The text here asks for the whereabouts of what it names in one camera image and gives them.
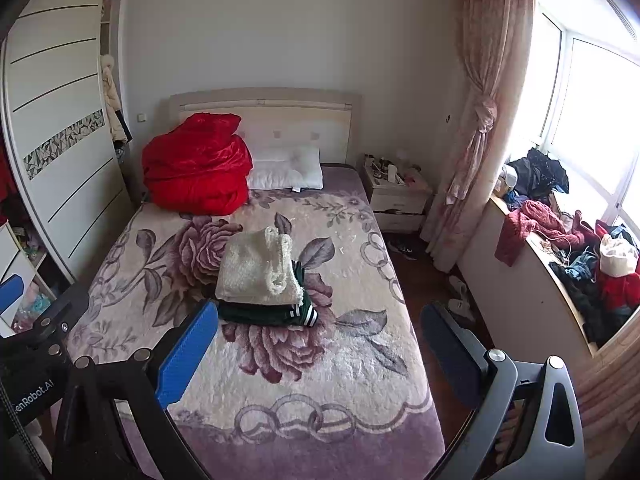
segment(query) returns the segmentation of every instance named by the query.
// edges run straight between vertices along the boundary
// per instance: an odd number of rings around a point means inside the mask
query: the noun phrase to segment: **pink curtain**
[[[471,91],[420,236],[448,272],[494,188],[529,59],[534,0],[460,0],[458,48]]]
[[[640,315],[572,375],[588,456],[619,449],[640,420]]]

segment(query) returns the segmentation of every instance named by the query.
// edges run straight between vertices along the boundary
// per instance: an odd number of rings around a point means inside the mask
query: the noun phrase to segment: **window sill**
[[[495,196],[493,194],[491,195],[490,203],[493,204],[493,206],[497,207],[505,216],[510,213],[510,211],[507,208],[507,205],[504,202],[504,200],[502,200],[501,198],[498,198],[497,196]],[[554,254],[547,253],[542,248],[542,240],[543,240],[543,238],[540,235],[538,235],[536,233],[531,233],[527,237],[527,245],[533,250],[533,253],[537,256],[538,260],[540,261],[540,264],[545,268],[546,272],[551,277],[553,283],[556,285],[556,289],[558,290],[559,299],[561,300],[561,302],[563,304],[566,305],[567,309],[571,312],[572,316],[574,316],[575,322],[578,325],[578,328],[580,329],[580,332],[582,333],[582,337],[584,338],[584,343],[588,346],[589,352],[591,353],[591,356],[593,357],[601,349],[599,349],[596,346],[596,343],[589,343],[587,341],[587,336],[584,333],[584,330],[582,328],[582,326],[584,324],[584,318],[582,317],[582,314],[580,314],[578,309],[575,307],[574,302],[569,297],[566,289],[564,288],[564,285],[560,282],[558,277],[554,274],[554,272],[549,267],[549,263],[550,262],[556,262],[558,264],[561,264],[561,262],[560,262],[560,260],[558,260],[558,258],[556,258],[556,256]]]

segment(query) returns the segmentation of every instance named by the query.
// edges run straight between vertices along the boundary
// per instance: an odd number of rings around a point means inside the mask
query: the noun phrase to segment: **beige coat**
[[[109,120],[109,126],[111,127],[111,138],[115,142],[121,140],[127,142],[127,136],[124,133],[122,124],[116,115],[116,111],[122,109],[120,98],[118,97],[118,91],[113,81],[113,74],[111,69],[115,62],[113,56],[105,54],[100,56],[100,65],[102,67],[102,91],[104,92],[104,105],[107,108],[107,118]]]

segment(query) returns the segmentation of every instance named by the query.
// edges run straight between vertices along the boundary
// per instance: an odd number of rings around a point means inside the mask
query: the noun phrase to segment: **white wardrobe door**
[[[72,279],[90,278],[132,215],[104,111],[102,0],[32,0],[3,62],[8,148],[36,227]]]

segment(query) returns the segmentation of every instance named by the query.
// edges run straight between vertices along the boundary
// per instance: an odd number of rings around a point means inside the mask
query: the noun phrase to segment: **headboard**
[[[320,162],[355,165],[358,94],[309,88],[228,88],[176,94],[169,99],[172,127],[197,112],[242,117],[238,135],[249,148],[313,144]]]

